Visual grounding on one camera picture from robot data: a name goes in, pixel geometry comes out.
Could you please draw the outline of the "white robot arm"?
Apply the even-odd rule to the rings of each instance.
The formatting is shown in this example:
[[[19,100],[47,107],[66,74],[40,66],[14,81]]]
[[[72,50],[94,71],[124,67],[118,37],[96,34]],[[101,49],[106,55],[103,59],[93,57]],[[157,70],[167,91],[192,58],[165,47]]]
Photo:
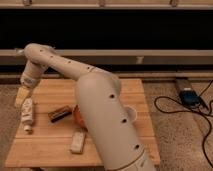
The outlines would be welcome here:
[[[75,98],[106,171],[156,171],[120,100],[119,78],[100,68],[58,55],[48,46],[30,43],[16,107],[21,107],[42,74],[53,68],[76,81]]]

